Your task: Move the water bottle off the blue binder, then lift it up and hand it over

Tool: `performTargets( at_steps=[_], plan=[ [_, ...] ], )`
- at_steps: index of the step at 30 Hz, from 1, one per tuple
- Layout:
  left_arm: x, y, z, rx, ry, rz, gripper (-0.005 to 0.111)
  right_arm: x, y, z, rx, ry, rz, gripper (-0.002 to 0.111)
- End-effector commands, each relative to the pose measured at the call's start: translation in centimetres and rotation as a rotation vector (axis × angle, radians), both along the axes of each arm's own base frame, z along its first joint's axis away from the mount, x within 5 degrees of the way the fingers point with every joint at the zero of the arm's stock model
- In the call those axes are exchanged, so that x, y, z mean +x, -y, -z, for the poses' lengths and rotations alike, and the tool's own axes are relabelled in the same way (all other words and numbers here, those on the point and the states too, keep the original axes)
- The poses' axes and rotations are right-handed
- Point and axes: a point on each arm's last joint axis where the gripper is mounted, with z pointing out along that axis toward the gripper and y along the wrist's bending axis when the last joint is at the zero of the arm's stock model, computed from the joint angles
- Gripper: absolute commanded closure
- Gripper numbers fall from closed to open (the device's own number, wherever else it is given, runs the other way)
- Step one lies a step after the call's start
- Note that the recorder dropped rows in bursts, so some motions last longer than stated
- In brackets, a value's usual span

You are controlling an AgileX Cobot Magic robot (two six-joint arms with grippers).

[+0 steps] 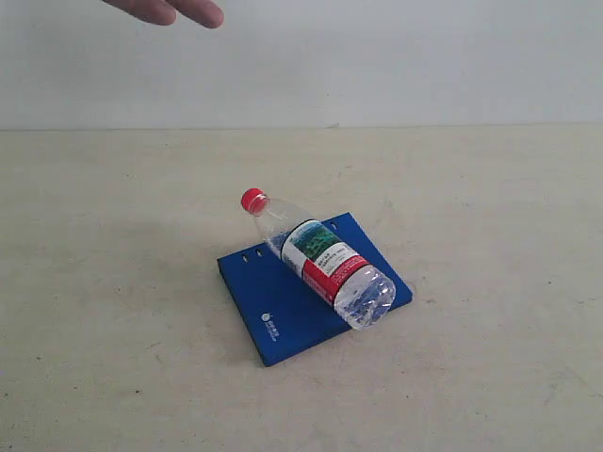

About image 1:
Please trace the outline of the person's bare hand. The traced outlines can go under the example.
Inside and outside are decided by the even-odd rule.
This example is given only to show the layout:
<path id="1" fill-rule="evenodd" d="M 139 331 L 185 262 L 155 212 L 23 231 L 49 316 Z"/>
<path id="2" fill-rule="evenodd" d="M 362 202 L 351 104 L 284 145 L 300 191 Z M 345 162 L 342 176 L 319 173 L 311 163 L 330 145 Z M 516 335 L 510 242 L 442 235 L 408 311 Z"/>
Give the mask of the person's bare hand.
<path id="1" fill-rule="evenodd" d="M 207 0 L 105 0 L 105 3 L 148 24 L 174 24 L 177 14 L 208 29 L 220 27 L 224 20 L 222 9 Z"/>

